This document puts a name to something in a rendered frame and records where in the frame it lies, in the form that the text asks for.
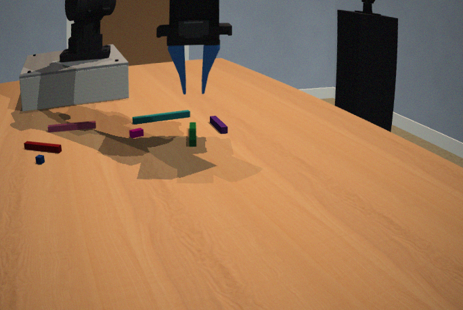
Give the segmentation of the pink rod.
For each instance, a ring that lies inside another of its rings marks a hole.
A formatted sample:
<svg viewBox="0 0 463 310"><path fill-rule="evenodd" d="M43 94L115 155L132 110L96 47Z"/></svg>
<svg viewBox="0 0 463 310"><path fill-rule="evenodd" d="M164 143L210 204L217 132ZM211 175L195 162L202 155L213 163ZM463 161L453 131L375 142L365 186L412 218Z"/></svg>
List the pink rod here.
<svg viewBox="0 0 463 310"><path fill-rule="evenodd" d="M57 125L48 125L48 133L58 131L73 131L81 129L96 129L95 121L79 122L79 123L65 123Z"/></svg>

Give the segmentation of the small blue cube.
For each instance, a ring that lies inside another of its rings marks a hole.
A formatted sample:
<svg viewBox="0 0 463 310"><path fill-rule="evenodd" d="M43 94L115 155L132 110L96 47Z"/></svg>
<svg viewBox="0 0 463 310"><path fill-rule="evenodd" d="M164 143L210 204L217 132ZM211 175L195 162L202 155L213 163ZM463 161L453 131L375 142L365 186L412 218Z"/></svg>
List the small blue cube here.
<svg viewBox="0 0 463 310"><path fill-rule="evenodd" d="M43 164L45 162L44 155L38 155L35 157L37 164Z"/></svg>

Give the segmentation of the red rod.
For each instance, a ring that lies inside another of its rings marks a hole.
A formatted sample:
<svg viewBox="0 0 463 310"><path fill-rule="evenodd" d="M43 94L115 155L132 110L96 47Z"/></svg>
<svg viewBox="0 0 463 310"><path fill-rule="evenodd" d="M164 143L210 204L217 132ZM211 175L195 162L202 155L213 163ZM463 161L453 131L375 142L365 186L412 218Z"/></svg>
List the red rod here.
<svg viewBox="0 0 463 310"><path fill-rule="evenodd" d="M26 141L24 143L24 149L41 151L41 152L60 153L62 151L62 146L60 144L53 144L53 143L40 143L40 142Z"/></svg>

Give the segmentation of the magenta rod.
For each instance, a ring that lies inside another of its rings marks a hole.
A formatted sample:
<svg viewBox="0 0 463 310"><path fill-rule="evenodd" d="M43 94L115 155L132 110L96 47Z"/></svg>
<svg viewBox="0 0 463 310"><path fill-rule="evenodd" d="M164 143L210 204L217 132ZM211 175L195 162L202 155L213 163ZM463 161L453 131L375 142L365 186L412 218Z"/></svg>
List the magenta rod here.
<svg viewBox="0 0 463 310"><path fill-rule="evenodd" d="M142 128L129 130L129 137L141 137L144 136L144 130Z"/></svg>

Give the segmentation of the turquoise rod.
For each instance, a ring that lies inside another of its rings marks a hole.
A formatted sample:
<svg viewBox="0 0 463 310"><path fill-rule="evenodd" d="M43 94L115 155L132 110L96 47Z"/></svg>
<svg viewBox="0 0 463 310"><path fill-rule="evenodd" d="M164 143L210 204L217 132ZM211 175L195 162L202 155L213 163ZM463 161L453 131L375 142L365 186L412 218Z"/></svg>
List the turquoise rod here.
<svg viewBox="0 0 463 310"><path fill-rule="evenodd" d="M135 125L135 124L141 124L141 123L150 123L150 122L156 122L156 121L162 121L162 120L172 120L172 119L188 118L188 117L190 117L190 111L182 110L182 111L176 111L176 112L165 112L165 113L160 113L160 114L134 116L132 117L132 119L133 119L133 124Z"/></svg>

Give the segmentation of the green rod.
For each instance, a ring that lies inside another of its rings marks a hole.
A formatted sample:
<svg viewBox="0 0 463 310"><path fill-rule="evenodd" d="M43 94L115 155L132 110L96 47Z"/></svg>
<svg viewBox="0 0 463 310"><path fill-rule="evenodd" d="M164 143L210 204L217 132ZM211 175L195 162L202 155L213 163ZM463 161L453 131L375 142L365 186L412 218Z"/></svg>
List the green rod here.
<svg viewBox="0 0 463 310"><path fill-rule="evenodd" d="M196 123L190 123L189 145L196 147Z"/></svg>

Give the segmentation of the purple rod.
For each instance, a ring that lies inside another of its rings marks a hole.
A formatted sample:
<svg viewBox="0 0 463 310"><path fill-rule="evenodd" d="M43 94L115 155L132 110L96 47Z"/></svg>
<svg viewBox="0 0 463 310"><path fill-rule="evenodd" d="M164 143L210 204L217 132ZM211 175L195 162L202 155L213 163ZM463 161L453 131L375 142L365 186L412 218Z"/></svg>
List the purple rod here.
<svg viewBox="0 0 463 310"><path fill-rule="evenodd" d="M221 133L227 133L228 126L225 125L217 116L210 116L210 123Z"/></svg>

